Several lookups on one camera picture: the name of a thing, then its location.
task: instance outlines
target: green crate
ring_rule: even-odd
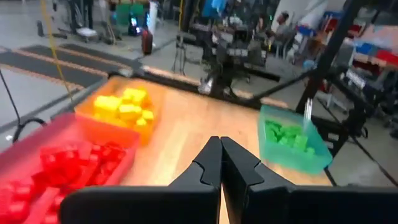
[[[266,138],[266,120],[278,121],[283,125],[299,125],[308,137],[307,147],[315,150],[315,155],[293,147],[284,146]],[[261,159],[280,164],[308,174],[319,174],[333,160],[330,151],[311,121],[304,120],[302,115],[263,105],[257,124]]]

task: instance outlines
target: workshop floor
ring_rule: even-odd
[[[26,5],[22,5],[20,1],[0,1],[0,51],[7,49],[17,49],[30,45],[46,45],[48,39],[37,36],[36,20],[42,20],[40,4],[38,0],[30,0]],[[177,27],[170,23],[164,23],[159,26],[155,34],[154,42],[157,47],[163,46],[175,38]],[[85,44],[77,38],[69,38],[68,40],[57,40],[57,44],[73,43],[96,50],[101,50],[109,54],[120,55],[129,59],[142,57],[139,50],[141,41],[137,38],[124,38],[123,43],[117,47],[105,44],[89,43]],[[150,66],[158,67],[164,70],[171,70],[175,54],[174,44],[163,47],[158,52],[141,59],[141,62]],[[201,51],[194,47],[189,47],[187,57],[192,60],[199,60]],[[283,79],[293,77],[300,73],[299,68],[290,66],[286,62],[269,58],[267,61],[267,70],[278,73]],[[7,68],[1,68],[10,91],[14,97],[17,109],[21,116],[27,114],[36,115],[44,120],[49,120],[50,116],[56,113],[62,106],[68,103],[65,99],[66,89],[59,83],[50,82],[18,73]],[[187,63],[185,73],[189,77],[204,77],[205,73],[199,65]],[[240,90],[259,93],[276,85],[274,82],[264,80],[258,77],[252,77],[250,83],[244,80],[236,82],[234,86]],[[277,92],[272,97],[285,101],[291,108],[294,108],[303,92],[303,84],[298,83],[294,86]],[[11,145],[9,140],[15,128],[15,119],[12,105],[6,95],[6,90],[0,84],[0,102],[2,109],[0,110],[0,151]],[[42,108],[43,105],[55,104],[50,108]],[[314,112],[317,116],[331,117],[328,113],[314,101]],[[339,119],[343,119],[344,115],[335,111]],[[372,155],[378,163],[380,163],[390,175],[398,180],[398,150],[396,145],[398,142],[389,137],[389,130],[384,129],[376,120],[370,120],[366,127],[369,129],[369,139],[361,139],[361,143],[365,146],[370,155]],[[31,124],[22,135],[25,136],[37,128],[36,124]],[[367,186],[394,186],[385,175],[380,171],[377,164],[369,159],[360,148],[354,144],[347,143],[333,161],[331,174],[338,185],[359,184]]]

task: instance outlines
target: table surface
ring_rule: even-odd
[[[156,68],[144,69],[154,71]],[[160,75],[198,82],[166,71]],[[164,95],[164,104],[152,140],[148,146],[137,150],[134,165],[123,185],[169,185],[191,164],[211,136],[229,136],[259,157],[258,111],[144,80],[134,82],[149,86],[151,91],[159,90]],[[263,102],[287,106],[271,99],[263,99]],[[313,176],[267,161],[263,163],[297,185],[331,185],[324,173]],[[225,200],[221,198],[220,223],[228,223]]]

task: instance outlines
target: yellow cable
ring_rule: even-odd
[[[65,77],[63,76],[63,73],[62,73],[62,70],[61,70],[61,66],[59,65],[59,62],[58,62],[55,40],[54,40],[54,36],[52,35],[51,20],[50,20],[50,16],[47,14],[47,10],[46,10],[46,7],[45,7],[45,0],[40,0],[40,3],[41,3],[41,6],[42,6],[42,14],[43,14],[43,17],[44,17],[44,21],[45,21],[45,23],[47,25],[47,30],[49,32],[49,42],[50,42],[52,55],[54,57],[55,65],[57,66],[58,73],[60,74],[62,82],[65,85],[65,88],[67,89],[70,101],[72,102],[73,101],[72,93],[71,93],[71,91],[69,89],[69,86],[67,84],[67,81],[66,81]]]
[[[181,0],[180,2],[180,17],[178,18],[178,30],[181,31],[181,20],[182,20],[182,6],[183,6],[184,0]]]

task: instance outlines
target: metal pole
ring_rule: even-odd
[[[322,84],[323,79],[328,75],[330,65],[340,49],[344,38],[347,35],[348,29],[354,22],[359,10],[364,5],[363,0],[347,0],[349,1],[347,8],[344,10],[343,16],[339,20],[336,30],[334,31],[329,44],[321,55],[318,66],[315,69],[314,76],[311,77],[308,85],[301,96],[301,99],[296,107],[296,112],[304,113],[304,108],[307,100],[313,98],[317,94],[318,87]]]

